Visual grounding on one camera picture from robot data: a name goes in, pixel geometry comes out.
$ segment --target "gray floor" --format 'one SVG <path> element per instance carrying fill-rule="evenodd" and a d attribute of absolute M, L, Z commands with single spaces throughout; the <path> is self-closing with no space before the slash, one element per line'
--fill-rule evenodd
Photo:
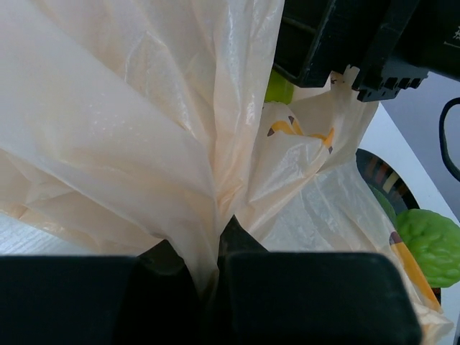
<path fill-rule="evenodd" d="M 444 104 L 456 97 L 460 97 L 460 82 L 430 73 L 418 89 L 403 90 L 396 99 L 384 101 L 383 105 L 460 219 L 460 182 L 444 167 L 438 138 L 438 121 Z M 449 112 L 446 137 L 449 154 L 460 167 L 460 106 Z"/>

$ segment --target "plate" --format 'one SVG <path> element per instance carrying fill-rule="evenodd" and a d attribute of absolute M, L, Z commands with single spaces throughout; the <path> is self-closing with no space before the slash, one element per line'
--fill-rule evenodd
<path fill-rule="evenodd" d="M 396 215 L 412 208 L 420 208 L 403 179 L 384 160 L 365 149 L 358 149 L 356 164 L 364 181 L 388 200 Z M 433 289 L 433 292 L 441 303 L 441 289 Z"/>

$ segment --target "black cable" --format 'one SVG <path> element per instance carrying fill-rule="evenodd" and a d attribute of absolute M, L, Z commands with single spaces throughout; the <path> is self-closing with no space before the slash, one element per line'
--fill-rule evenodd
<path fill-rule="evenodd" d="M 439 142 L 441 143 L 441 156 L 443 158 L 444 165 L 447 167 L 447 170 L 452 174 L 452 176 L 460 181 L 460 169 L 455 166 L 454 162 L 451 160 L 451 156 L 449 156 L 449 151 L 447 150 L 446 132 L 444 129 L 444 122 L 446 121 L 447 113 L 453 106 L 458 104 L 460 104 L 460 97 L 451 99 L 444 106 L 444 109 L 441 112 L 441 118 L 439 119 Z"/>

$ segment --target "white table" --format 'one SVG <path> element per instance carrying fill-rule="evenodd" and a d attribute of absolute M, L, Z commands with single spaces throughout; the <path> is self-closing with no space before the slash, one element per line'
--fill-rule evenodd
<path fill-rule="evenodd" d="M 433 181 L 404 140 L 388 113 L 379 106 L 360 147 L 387 162 L 408 185 L 421 208 L 430 209 L 459 223 Z M 0 214 L 0 254 L 91 254 L 62 239 Z M 442 290 L 443 309 L 456 324 L 460 313 L 460 283 Z M 452 345 L 455 331 L 441 340 Z"/>
<path fill-rule="evenodd" d="M 382 104 L 379 105 L 359 146 L 382 158 L 398 173 L 409 187 L 420 208 L 435 211 L 459 224 Z M 460 314 L 460 282 L 447 289 L 442 289 L 441 299 L 445 315 L 456 325 Z M 452 345 L 454 336 L 455 328 L 448 336 L 441 339 L 439 344 Z"/>

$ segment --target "green vegetable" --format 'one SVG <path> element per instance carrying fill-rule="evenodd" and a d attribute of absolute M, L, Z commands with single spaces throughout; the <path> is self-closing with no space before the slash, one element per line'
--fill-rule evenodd
<path fill-rule="evenodd" d="M 388 218 L 393 224 L 396 224 L 396 212 L 388 199 L 383 195 L 380 190 L 376 189 L 373 185 L 368 185 L 375 198 L 383 208 L 383 211 L 387 214 Z"/>
<path fill-rule="evenodd" d="M 265 102 L 280 102 L 289 104 L 293 99 L 294 85 L 289 83 L 275 70 L 270 73 L 267 91 L 265 92 Z"/>
<path fill-rule="evenodd" d="M 460 228 L 428 210 L 397 215 L 397 232 L 432 288 L 448 288 L 460 280 Z"/>

